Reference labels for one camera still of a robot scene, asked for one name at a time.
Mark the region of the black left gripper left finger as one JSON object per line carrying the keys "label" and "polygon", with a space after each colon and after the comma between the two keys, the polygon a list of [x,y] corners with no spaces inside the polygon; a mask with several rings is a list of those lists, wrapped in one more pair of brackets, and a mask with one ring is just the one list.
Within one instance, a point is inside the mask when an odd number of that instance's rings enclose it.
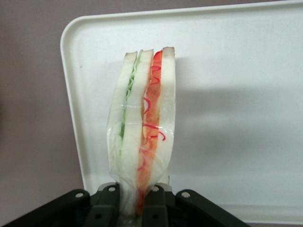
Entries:
{"label": "black left gripper left finger", "polygon": [[106,183],[93,195],[84,189],[72,190],[5,226],[115,227],[119,204],[119,184]]}

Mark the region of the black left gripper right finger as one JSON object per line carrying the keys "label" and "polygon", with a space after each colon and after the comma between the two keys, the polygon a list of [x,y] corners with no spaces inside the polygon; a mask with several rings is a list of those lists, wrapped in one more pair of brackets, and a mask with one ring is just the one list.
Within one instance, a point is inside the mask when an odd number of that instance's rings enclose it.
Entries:
{"label": "black left gripper right finger", "polygon": [[168,184],[152,187],[145,198],[143,227],[248,227],[199,193],[185,189],[173,194]]}

